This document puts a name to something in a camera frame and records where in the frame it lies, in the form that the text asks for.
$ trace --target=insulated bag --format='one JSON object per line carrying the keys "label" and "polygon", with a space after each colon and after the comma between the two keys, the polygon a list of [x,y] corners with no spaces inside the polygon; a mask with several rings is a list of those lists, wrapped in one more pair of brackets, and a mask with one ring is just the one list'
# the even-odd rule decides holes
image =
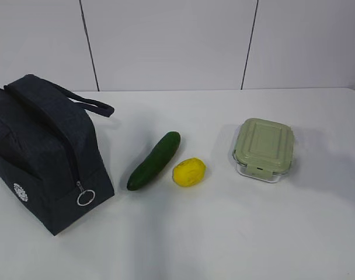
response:
{"label": "insulated bag", "polygon": [[34,75],[0,89],[0,177],[53,235],[114,195],[85,110],[114,112]]}

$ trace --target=bag handle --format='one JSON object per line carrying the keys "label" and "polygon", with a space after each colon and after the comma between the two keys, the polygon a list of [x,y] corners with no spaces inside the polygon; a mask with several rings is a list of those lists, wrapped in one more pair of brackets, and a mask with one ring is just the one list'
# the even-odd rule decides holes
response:
{"label": "bag handle", "polygon": [[102,103],[97,100],[83,98],[73,92],[70,92],[69,90],[67,90],[61,86],[56,85],[55,83],[52,83],[48,80],[44,80],[44,81],[49,83],[51,86],[54,86],[61,93],[66,95],[66,97],[68,97],[70,99],[74,99],[76,101],[79,101],[79,102],[75,102],[75,104],[85,110],[91,111],[93,113],[96,113],[96,114],[104,116],[104,117],[110,117],[115,111],[115,109],[108,104]]}

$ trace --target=white logo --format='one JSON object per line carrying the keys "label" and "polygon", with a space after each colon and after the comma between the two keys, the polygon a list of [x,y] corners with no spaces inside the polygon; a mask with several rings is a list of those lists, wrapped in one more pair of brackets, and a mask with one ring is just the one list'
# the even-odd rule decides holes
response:
{"label": "white logo", "polygon": [[24,202],[27,202],[28,201],[28,196],[25,192],[25,190],[18,184],[14,184],[14,190],[15,190],[15,193],[16,195]]}

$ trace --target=zipper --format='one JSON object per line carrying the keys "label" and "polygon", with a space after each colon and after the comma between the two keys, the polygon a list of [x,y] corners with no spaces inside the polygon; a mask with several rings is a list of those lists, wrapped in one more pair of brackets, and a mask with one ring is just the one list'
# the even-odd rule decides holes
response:
{"label": "zipper", "polygon": [[21,94],[15,92],[9,86],[6,86],[5,90],[7,90],[7,92],[9,92],[15,98],[22,101],[23,104],[27,105],[32,110],[37,112],[39,115],[41,115],[44,118],[45,121],[47,121],[48,123],[47,125],[51,129],[51,132],[53,132],[54,136],[61,142],[61,144],[63,145],[66,151],[66,157],[70,168],[70,173],[75,183],[75,186],[80,189],[81,193],[83,193],[85,190],[81,184],[81,180],[79,176],[78,161],[75,156],[75,151],[71,143],[69,142],[68,138],[58,129],[54,121],[40,107],[36,106],[33,102],[31,102],[29,99],[25,98]]}

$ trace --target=metal ring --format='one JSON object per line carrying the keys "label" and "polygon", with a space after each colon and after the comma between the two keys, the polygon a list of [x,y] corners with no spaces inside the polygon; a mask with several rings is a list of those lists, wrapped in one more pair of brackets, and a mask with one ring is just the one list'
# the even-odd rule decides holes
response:
{"label": "metal ring", "polygon": [[[84,195],[85,193],[92,193],[93,197],[87,202],[87,203],[80,203],[80,198],[82,197],[82,195]],[[78,199],[76,200],[76,203],[79,205],[79,206],[87,206],[88,204],[91,204],[93,200],[95,200],[95,197],[96,197],[96,193],[95,191],[93,190],[85,190],[83,192],[81,192],[78,196]]]}

